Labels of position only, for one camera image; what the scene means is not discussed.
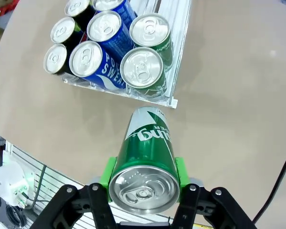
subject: black can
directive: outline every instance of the black can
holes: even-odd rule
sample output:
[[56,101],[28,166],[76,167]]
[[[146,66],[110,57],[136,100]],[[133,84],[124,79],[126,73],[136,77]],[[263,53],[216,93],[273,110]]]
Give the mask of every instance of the black can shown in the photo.
[[73,18],[65,17],[53,26],[51,40],[55,44],[64,44],[68,50],[72,51],[81,42],[83,34]]
[[60,76],[66,83],[80,86],[90,86],[90,82],[81,79],[70,70],[69,58],[71,52],[63,44],[55,44],[49,48],[43,59],[43,68],[47,73]]
[[69,0],[65,7],[65,14],[74,18],[82,31],[87,31],[91,18],[95,15],[91,0]]

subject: beige tabletop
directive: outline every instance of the beige tabletop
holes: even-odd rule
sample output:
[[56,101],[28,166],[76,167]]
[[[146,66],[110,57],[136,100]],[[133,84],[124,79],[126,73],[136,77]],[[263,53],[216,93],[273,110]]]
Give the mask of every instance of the beige tabletop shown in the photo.
[[[86,183],[118,154],[132,112],[146,103],[70,86],[43,70],[65,3],[21,0],[7,26],[0,135]],[[207,189],[227,188],[253,218],[286,159],[286,6],[193,0],[174,96],[177,109],[161,109],[175,155],[184,157],[189,176]],[[258,226],[286,228],[286,177]]]

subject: soda can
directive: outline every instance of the soda can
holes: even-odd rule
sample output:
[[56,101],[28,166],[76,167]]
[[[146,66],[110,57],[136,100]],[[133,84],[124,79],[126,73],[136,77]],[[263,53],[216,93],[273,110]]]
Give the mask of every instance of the soda can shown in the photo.
[[151,48],[139,47],[129,51],[121,62],[121,76],[147,99],[163,96],[167,89],[163,61]]
[[130,28],[136,14],[130,6],[129,0],[94,0],[93,7],[97,12],[112,10],[117,12],[127,29]]
[[96,42],[85,41],[76,46],[69,66],[74,75],[103,89],[115,91],[126,87],[119,64]]
[[65,7],[65,14],[72,17],[85,32],[95,14],[95,9],[92,7],[91,0],[69,0]]
[[71,17],[59,20],[51,31],[51,40],[55,43],[64,44],[67,49],[72,50],[82,39],[83,32]]
[[90,86],[90,82],[72,74],[69,67],[70,53],[63,44],[55,44],[44,56],[43,68],[47,73],[60,76],[66,83]]
[[131,213],[157,214],[179,198],[179,176],[165,115],[137,109],[128,124],[109,183],[113,202]]
[[88,24],[87,34],[90,40],[98,42],[118,62],[134,46],[120,15],[111,10],[95,15]]
[[172,67],[173,43],[168,21],[157,13],[137,17],[129,29],[137,46],[155,49],[162,57],[165,71]]

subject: green connector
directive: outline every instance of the green connector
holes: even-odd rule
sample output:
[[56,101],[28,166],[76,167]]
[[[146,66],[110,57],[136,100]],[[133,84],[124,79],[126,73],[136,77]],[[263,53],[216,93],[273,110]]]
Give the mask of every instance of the green connector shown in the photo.
[[175,161],[176,161],[177,172],[179,176],[180,195],[181,195],[184,187],[190,183],[190,178],[188,177],[187,172],[186,172],[184,159],[182,157],[176,157]]
[[109,182],[110,182],[111,174],[113,172],[115,163],[116,163],[116,157],[110,157],[105,167],[105,170],[103,172],[103,175],[101,176],[101,180],[100,180],[100,184],[104,188],[106,188],[108,203],[112,202],[110,195],[109,195]]

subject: can lid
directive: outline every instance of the can lid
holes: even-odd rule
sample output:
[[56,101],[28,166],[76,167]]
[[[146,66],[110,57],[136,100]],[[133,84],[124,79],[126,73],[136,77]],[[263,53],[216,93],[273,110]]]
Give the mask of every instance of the can lid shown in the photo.
[[88,37],[95,42],[104,42],[113,37],[122,25],[117,12],[103,11],[96,14],[87,26]]
[[177,180],[165,170],[154,166],[133,166],[115,175],[109,194],[116,205],[140,215],[167,210],[179,198]]
[[65,7],[65,14],[74,17],[83,12],[89,5],[89,0],[69,0]]
[[93,7],[97,11],[112,10],[119,6],[124,0],[94,0]]
[[75,20],[70,17],[60,19],[51,30],[51,40],[54,43],[63,43],[74,32]]
[[77,45],[71,52],[69,66],[78,77],[93,74],[101,65],[102,49],[98,43],[85,41]]
[[65,64],[67,49],[63,44],[55,44],[49,48],[43,59],[43,68],[46,72],[55,74]]
[[151,47],[162,43],[169,36],[170,27],[164,17],[151,13],[134,19],[129,31],[136,44]]
[[155,50],[139,47],[123,57],[120,71],[123,80],[131,87],[146,88],[162,75],[163,61]]

